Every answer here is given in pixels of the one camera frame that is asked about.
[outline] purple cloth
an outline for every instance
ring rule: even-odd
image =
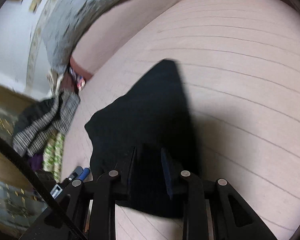
[[[28,164],[33,171],[42,169],[43,153],[36,153],[28,159]]]

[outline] silver screw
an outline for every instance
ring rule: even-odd
[[[189,171],[181,171],[181,176],[183,176],[183,177],[189,177],[190,174],[191,173]]]
[[[72,186],[77,187],[79,185],[81,185],[81,180],[75,179],[74,181],[72,181]]]
[[[219,180],[218,180],[218,184],[219,184],[220,186],[225,186],[225,185],[227,185],[227,181],[226,181],[225,179],[219,179]]]
[[[119,172],[117,172],[116,170],[113,170],[113,171],[109,171],[109,176],[110,177],[115,177],[119,174]]]

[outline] white wall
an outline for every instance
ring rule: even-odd
[[[0,84],[23,93],[26,86],[30,43],[36,24],[47,0],[42,0],[36,13],[29,12],[32,0],[6,1],[0,9]],[[34,91],[30,94],[41,99],[49,91],[46,79],[49,65],[37,64]]]

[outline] black cable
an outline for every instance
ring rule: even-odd
[[[12,149],[3,139],[0,138],[0,152],[11,161],[29,180],[32,186],[37,190],[43,200],[51,208],[51,210],[68,226],[71,233],[79,240],[87,240],[84,234],[75,226],[71,219],[66,215],[57,201],[51,196],[30,166],[22,159],[22,157]]]

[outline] beige fabric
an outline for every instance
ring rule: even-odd
[[[149,22],[180,0],[128,0],[104,13],[77,44],[72,58],[94,74]]]
[[[300,16],[279,0],[183,0],[141,30],[81,92],[63,177],[89,163],[83,126],[92,114],[163,58],[179,61],[204,177],[227,179],[279,240],[289,239],[300,224]],[[126,232],[118,239],[159,239],[156,219],[117,211]],[[164,236],[181,239],[172,232]]]

